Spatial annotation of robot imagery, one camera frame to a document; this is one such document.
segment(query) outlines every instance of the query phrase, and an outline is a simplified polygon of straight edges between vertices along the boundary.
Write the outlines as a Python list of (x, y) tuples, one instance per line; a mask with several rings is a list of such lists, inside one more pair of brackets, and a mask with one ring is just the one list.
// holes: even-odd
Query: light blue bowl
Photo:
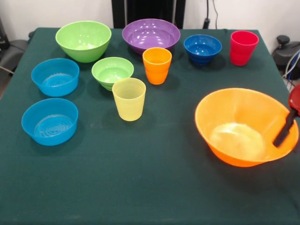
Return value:
[(78, 109), (70, 101), (49, 98), (29, 107), (22, 117), (22, 128), (41, 145), (58, 145), (75, 133)]
[(218, 39), (204, 34), (189, 36), (184, 41), (184, 47), (191, 61), (197, 65), (210, 63), (222, 50)]
[(45, 95), (61, 97), (76, 89), (79, 66), (68, 59), (46, 60), (34, 67), (31, 78)]

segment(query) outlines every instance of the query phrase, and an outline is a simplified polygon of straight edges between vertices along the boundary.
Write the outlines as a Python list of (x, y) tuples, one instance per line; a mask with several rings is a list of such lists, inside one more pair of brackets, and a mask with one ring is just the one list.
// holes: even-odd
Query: green bowl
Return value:
[(107, 90), (112, 91), (113, 84), (123, 78), (131, 77), (134, 67), (130, 61), (120, 57), (107, 57), (92, 67), (93, 77)]
[(93, 62), (106, 51), (112, 32), (95, 21), (78, 21), (60, 28), (55, 40), (62, 50), (78, 62)]

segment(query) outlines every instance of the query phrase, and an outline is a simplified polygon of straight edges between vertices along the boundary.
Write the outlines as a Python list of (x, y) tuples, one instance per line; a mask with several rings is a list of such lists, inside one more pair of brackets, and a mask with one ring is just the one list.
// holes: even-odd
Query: bowl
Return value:
[(37, 143), (58, 145), (69, 140), (76, 131), (77, 107), (62, 98), (49, 98), (29, 107), (22, 117), (24, 131)]
[(222, 50), (218, 39), (204, 34), (189, 36), (184, 41), (184, 47), (191, 61), (201, 66), (210, 63)]
[(107, 90), (112, 91), (113, 84), (123, 78), (131, 77), (134, 66), (120, 57), (107, 57), (96, 62), (92, 67), (93, 77)]
[(112, 32), (95, 21), (78, 21), (60, 28), (55, 40), (62, 50), (78, 62), (93, 62), (106, 51)]
[[(250, 167), (280, 159), (293, 150), (299, 137), (296, 121), (283, 143), (278, 148), (273, 145), (288, 113), (289, 110), (283, 104), (266, 94), (250, 89), (228, 88), (210, 93), (200, 101), (195, 112), (195, 123), (199, 133), (219, 159), (234, 166)], [(224, 151), (229, 143), (240, 140), (231, 139), (238, 136), (227, 133), (228, 136), (219, 139), (219, 143), (212, 139), (217, 128), (231, 123), (247, 126), (260, 136), (264, 149), (259, 153), (259, 157), (244, 157), (248, 157), (248, 153), (256, 154), (255, 148), (249, 148), (252, 152), (244, 156), (237, 151), (241, 149), (239, 146), (234, 145), (231, 146), (231, 150)], [(258, 146), (257, 138), (258, 136), (255, 136), (255, 139), (248, 141), (251, 145)]]
[(142, 19), (128, 24), (122, 31), (123, 39), (138, 54), (148, 48), (170, 50), (179, 41), (180, 31), (172, 23), (159, 19)]
[(34, 67), (31, 78), (45, 95), (60, 97), (78, 86), (79, 66), (68, 59), (46, 60)]

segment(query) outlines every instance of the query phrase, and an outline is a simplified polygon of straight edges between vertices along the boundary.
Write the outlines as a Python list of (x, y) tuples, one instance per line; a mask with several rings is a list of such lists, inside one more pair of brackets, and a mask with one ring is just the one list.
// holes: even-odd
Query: cup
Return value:
[(159, 85), (165, 82), (172, 60), (172, 54), (165, 48), (149, 48), (142, 54), (146, 76), (150, 83)]
[(112, 86), (113, 98), (119, 116), (126, 121), (134, 121), (143, 113), (146, 85), (136, 78), (118, 80)]
[(236, 66), (246, 65), (258, 41), (258, 36), (250, 31), (233, 32), (230, 40), (230, 62)]

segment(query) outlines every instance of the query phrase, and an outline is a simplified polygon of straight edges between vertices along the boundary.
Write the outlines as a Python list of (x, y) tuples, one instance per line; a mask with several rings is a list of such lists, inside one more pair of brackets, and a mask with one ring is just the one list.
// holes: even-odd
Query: red cup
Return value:
[(258, 41), (258, 36), (250, 31), (233, 32), (230, 40), (230, 62), (236, 66), (246, 65)]

